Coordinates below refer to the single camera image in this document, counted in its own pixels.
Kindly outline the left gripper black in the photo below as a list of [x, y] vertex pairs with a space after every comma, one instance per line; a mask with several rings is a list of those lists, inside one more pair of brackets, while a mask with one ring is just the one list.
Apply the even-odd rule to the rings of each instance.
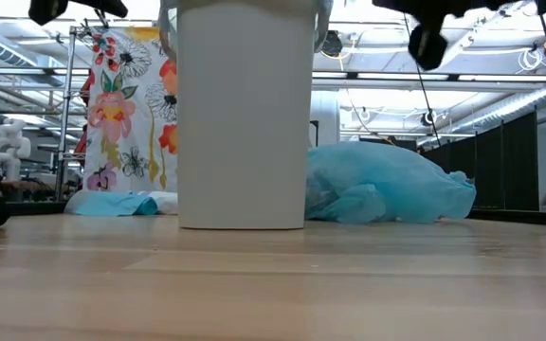
[[[70, 0], [101, 10], [105, 13], [125, 18], [128, 9], [121, 0]], [[67, 0], [30, 0], [28, 9], [29, 18], [38, 25], [45, 25], [58, 18], [67, 9]]]

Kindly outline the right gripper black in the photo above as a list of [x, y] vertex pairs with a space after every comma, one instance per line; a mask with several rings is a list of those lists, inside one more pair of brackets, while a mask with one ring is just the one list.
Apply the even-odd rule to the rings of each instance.
[[409, 36], [408, 51], [424, 70], [438, 68], [447, 49], [447, 39], [441, 34], [443, 19], [451, 14], [462, 17], [468, 10], [498, 9], [501, 0], [372, 0], [381, 8], [409, 14], [419, 22]]

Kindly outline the white plastic trash bin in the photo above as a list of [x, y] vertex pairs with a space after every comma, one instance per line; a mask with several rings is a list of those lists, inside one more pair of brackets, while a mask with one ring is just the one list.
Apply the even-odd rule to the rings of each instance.
[[180, 0], [182, 227], [303, 227], [316, 7]]

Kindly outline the blue trash bag roll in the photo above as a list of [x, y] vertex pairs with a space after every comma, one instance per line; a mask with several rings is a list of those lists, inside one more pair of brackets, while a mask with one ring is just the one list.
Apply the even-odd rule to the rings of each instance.
[[64, 213], [82, 216], [121, 217], [156, 215], [156, 201], [146, 194], [81, 190], [66, 203]]

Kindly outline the round black hanging device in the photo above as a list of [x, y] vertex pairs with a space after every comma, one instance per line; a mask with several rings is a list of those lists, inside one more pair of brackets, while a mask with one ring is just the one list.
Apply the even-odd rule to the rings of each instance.
[[343, 49], [343, 43], [339, 39], [338, 32], [336, 30], [328, 30], [323, 41], [320, 52], [331, 58], [337, 58]]

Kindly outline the floral print curtain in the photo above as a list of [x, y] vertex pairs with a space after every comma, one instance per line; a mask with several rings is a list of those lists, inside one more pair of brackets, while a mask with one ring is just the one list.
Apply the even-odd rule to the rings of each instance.
[[82, 88], [87, 105], [83, 186], [177, 190], [177, 70], [155, 27], [96, 27]]

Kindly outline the black partition screen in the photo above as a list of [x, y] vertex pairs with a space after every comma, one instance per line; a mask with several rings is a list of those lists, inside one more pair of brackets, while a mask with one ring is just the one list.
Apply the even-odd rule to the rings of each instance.
[[480, 135], [424, 153], [476, 187], [476, 209], [537, 210], [537, 116], [530, 113]]

